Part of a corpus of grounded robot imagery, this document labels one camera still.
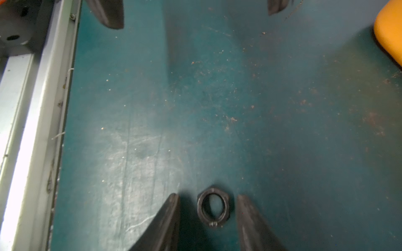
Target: metal rail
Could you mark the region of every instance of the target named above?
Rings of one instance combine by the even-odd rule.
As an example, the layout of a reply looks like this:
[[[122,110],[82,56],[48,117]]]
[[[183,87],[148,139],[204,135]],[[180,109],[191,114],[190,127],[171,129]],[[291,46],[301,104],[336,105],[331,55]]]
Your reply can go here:
[[[56,1],[42,53],[10,57],[4,69],[2,251],[39,251],[48,245],[80,5],[80,0]]]

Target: orange object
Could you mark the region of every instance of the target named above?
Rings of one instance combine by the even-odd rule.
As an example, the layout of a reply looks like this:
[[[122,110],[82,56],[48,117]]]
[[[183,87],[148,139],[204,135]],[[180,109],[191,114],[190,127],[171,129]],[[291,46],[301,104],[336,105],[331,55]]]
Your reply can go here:
[[[384,49],[402,65],[402,0],[390,0],[374,23],[374,34]]]

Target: bolt hole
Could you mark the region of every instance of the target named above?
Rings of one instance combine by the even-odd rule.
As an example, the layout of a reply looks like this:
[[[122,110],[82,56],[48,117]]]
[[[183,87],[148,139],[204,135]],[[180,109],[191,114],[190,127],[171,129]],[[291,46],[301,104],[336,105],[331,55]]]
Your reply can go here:
[[[7,41],[16,40],[16,39],[19,39],[19,38],[20,38],[20,35],[12,35],[12,36],[9,36],[9,37],[7,38]]]
[[[202,203],[202,210],[212,220],[218,220],[224,212],[224,202],[220,196],[210,194],[205,197]]]
[[[29,6],[24,6],[23,10],[21,11],[21,17],[28,15]]]

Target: scratch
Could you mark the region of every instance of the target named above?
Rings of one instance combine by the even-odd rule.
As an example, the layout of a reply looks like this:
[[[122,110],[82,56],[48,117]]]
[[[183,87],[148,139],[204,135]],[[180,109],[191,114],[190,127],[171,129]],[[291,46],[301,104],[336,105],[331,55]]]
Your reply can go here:
[[[296,6],[296,8],[289,14],[289,16],[287,16],[286,18],[285,18],[285,20],[286,19],[288,19],[293,13],[295,13],[298,9],[299,9],[299,7],[303,4],[303,1],[304,0],[301,0],[300,1],[300,3]]]
[[[289,207],[287,206],[287,201],[285,200],[285,207],[287,213],[287,220],[289,221],[290,228],[292,228],[292,222],[290,221]]]
[[[155,215],[156,215],[156,214],[151,215],[151,216],[149,216],[149,217],[145,218],[145,219],[144,219],[142,222],[140,222],[140,223],[138,223],[138,224],[135,224],[135,225],[130,226],[129,228],[127,228],[126,233],[127,233],[128,231],[130,231],[130,230],[132,230],[132,229],[136,228],[136,227],[141,226],[142,224],[144,224],[145,222],[147,222],[149,219],[154,218],[154,217],[155,217]]]
[[[160,138],[159,138],[159,144],[158,144],[158,150],[156,152],[155,156],[155,163],[154,163],[154,180],[152,182],[152,195],[151,195],[151,207],[154,202],[154,192],[155,192],[155,181],[156,181],[156,167],[158,166],[158,158],[159,158],[159,151],[160,151],[160,145],[162,143],[162,137],[163,137],[163,130],[160,133]]]
[[[225,35],[225,36],[227,36],[227,37],[231,37],[231,36],[232,36],[231,34],[227,34],[227,33],[224,33],[224,32],[218,31],[218,30],[215,30],[214,28],[211,28],[211,27],[208,27],[208,26],[202,25],[202,27],[205,27],[205,28],[207,28],[208,30],[215,31],[215,32],[217,32],[217,33],[221,33],[221,34],[223,34],[223,35]]]

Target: debris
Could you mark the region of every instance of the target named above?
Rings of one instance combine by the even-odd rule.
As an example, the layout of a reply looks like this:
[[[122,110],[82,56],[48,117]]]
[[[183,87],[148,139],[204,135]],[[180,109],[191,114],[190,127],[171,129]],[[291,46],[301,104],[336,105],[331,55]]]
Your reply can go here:
[[[54,137],[52,138],[52,140],[54,140],[54,139],[56,139],[57,137],[60,137],[60,136],[62,136],[62,135],[64,135],[64,134],[66,134],[66,132],[58,133],[58,134],[56,134],[56,136],[54,136]]]

